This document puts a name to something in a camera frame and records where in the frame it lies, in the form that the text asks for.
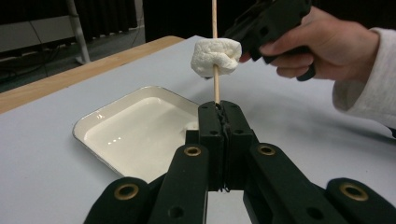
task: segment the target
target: wooden skewer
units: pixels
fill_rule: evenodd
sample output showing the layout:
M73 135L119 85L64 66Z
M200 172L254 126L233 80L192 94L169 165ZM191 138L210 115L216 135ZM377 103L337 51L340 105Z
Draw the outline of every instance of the wooden skewer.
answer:
M212 0L212 32L213 38L218 38L218 19L217 19L217 11L218 11L218 4L216 0ZM214 87L215 87L215 103L220 103L220 94L219 94L219 67L214 64L213 65L213 80L214 80Z

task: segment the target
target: person's hand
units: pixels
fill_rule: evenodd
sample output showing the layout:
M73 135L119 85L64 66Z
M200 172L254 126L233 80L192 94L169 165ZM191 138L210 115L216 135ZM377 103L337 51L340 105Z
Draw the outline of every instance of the person's hand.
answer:
M312 7L302 24L277 41L261 46L263 55L279 55L290 49L308 46L312 53L281 55L271 62L282 77L303 75L311 63L315 78L358 80L365 83L372 71L379 35L352 21L341 21ZM239 62L249 60L245 54Z

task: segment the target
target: table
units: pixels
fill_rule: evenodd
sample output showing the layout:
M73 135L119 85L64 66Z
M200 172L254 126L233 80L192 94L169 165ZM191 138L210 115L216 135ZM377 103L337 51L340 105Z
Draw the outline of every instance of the table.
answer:
M85 115L145 86L197 104L213 84L190 68L194 43L168 36L0 94L0 222L82 223L119 178L72 135ZM220 98L241 106L261 142L282 148L313 183L348 177L396 205L396 143L389 130L336 111L332 82L297 82L262 62L220 77ZM207 223L249 223L242 193L209 193Z

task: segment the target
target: marshmallow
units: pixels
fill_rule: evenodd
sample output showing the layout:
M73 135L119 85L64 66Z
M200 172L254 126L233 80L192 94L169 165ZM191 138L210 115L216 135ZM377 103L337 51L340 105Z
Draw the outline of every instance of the marshmallow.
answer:
M191 68L201 77L213 77L213 65L219 75L231 74L242 54L241 44L227 38L201 39L195 43Z

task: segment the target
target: black tool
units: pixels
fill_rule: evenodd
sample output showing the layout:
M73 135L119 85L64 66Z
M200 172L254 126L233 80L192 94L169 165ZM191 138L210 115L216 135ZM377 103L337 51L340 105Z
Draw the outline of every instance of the black tool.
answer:
M396 223L395 207L356 180L311 183L279 147L259 142L238 105L208 102L198 120L166 174L114 181L85 223L202 224L207 193L220 189L244 191L252 223Z
M233 27L229 28L223 37L241 43L242 52L249 52L253 61L263 57L270 63L277 56L262 56L259 47L280 38L287 31L301 23L303 16L311 9L310 0L261 0L239 16ZM285 54L298 54L309 52L307 46L292 49ZM315 75L315 66L311 64L309 70L299 81L306 81Z

